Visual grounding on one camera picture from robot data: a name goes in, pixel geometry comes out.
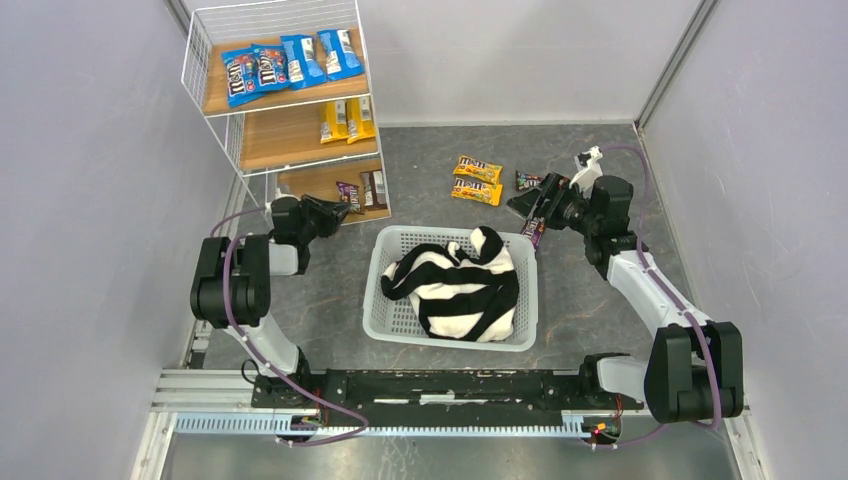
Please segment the purple m&m bag top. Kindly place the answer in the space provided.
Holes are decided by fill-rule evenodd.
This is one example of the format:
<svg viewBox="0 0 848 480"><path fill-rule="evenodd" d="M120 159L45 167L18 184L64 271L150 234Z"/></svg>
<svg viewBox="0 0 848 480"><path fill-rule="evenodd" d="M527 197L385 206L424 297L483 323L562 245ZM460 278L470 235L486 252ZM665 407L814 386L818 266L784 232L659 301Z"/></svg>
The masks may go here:
<svg viewBox="0 0 848 480"><path fill-rule="evenodd" d="M514 181L515 190L517 192L524 192L537 188L541 185L543 180L544 178L542 176L516 171Z"/></svg>

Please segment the purple m&m bag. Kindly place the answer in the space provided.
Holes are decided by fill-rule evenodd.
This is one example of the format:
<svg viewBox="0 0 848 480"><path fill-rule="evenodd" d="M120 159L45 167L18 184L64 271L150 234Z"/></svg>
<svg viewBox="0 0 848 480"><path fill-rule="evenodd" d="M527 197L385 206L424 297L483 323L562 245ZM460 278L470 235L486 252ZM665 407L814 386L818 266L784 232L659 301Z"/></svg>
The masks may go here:
<svg viewBox="0 0 848 480"><path fill-rule="evenodd" d="M517 192L524 192L537 188L541 185L543 180L544 178L542 176L516 171L514 181L515 190Z"/></svg>
<svg viewBox="0 0 848 480"><path fill-rule="evenodd" d="M363 215L365 213L363 204L360 200L358 185L337 181L336 187L338 189L340 200L350 206L351 213L358 215Z"/></svg>
<svg viewBox="0 0 848 480"><path fill-rule="evenodd" d="M525 221L520 234L522 237L529 240L532 243L534 250L537 251L545 230L545 220L539 217L532 217Z"/></svg>

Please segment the yellow m&m bag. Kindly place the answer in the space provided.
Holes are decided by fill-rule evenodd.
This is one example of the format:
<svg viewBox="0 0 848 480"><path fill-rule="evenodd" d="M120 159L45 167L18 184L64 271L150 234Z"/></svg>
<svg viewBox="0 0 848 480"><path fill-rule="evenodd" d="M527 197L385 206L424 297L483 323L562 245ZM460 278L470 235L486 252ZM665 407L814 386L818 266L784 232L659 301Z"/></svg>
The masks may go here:
<svg viewBox="0 0 848 480"><path fill-rule="evenodd" d="M503 186L456 178L452 187L451 197L472 200L478 203L497 207L500 205Z"/></svg>
<svg viewBox="0 0 848 480"><path fill-rule="evenodd" d="M460 155L457 165L453 169L453 174L470 177L491 185L498 185L502 170L502 165L476 160L468 155Z"/></svg>

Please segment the blue m&m bag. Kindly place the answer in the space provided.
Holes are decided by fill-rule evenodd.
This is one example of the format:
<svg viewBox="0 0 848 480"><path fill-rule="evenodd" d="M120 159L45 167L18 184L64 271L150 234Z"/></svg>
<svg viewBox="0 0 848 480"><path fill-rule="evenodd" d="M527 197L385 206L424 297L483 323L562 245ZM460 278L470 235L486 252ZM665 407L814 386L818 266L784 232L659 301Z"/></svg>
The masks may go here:
<svg viewBox="0 0 848 480"><path fill-rule="evenodd" d="M227 103L236 108L261 98L258 90L257 62L250 47L225 51L221 60L226 74Z"/></svg>
<svg viewBox="0 0 848 480"><path fill-rule="evenodd" d="M257 91L261 93L285 90L290 86L285 50L281 45L252 45L256 61Z"/></svg>

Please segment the blue candy bag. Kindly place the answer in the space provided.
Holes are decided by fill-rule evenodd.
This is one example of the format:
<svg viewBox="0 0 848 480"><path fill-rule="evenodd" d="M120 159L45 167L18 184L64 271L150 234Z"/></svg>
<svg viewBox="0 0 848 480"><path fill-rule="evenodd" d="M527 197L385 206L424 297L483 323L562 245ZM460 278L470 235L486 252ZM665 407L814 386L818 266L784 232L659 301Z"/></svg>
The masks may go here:
<svg viewBox="0 0 848 480"><path fill-rule="evenodd" d="M325 52L325 72L330 81L340 81L362 75L365 71L353 48L348 29L327 29L318 32Z"/></svg>
<svg viewBox="0 0 848 480"><path fill-rule="evenodd" d="M303 90L328 81L316 59L312 36L284 35L280 40L285 51L286 72L291 90Z"/></svg>

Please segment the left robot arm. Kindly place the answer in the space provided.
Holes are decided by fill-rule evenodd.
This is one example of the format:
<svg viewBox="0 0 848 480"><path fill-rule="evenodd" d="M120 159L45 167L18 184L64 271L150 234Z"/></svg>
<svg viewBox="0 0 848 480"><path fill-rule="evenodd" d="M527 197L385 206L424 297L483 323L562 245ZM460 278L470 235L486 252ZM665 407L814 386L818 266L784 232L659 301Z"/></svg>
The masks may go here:
<svg viewBox="0 0 848 480"><path fill-rule="evenodd" d="M270 312L271 279L307 271L310 244L335 234L350 204L310 195L282 194L263 207L272 227L243 239L210 234L202 242L189 294L196 319L222 330L248 353L260 407L299 405L311 399L311 372L302 349L280 330Z"/></svg>

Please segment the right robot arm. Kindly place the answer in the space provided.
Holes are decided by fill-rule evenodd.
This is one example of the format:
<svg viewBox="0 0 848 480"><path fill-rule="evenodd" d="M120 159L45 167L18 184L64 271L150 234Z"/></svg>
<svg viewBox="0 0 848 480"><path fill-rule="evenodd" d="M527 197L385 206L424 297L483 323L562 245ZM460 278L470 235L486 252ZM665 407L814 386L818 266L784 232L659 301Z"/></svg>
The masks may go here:
<svg viewBox="0 0 848 480"><path fill-rule="evenodd" d="M600 276L637 313L652 336L648 360L620 353L589 355L588 385L645 404L660 424L717 426L744 409L743 340L731 322L698 310L657 266L630 227L633 185L602 175L587 192L556 173L508 200L530 231L570 229Z"/></svg>

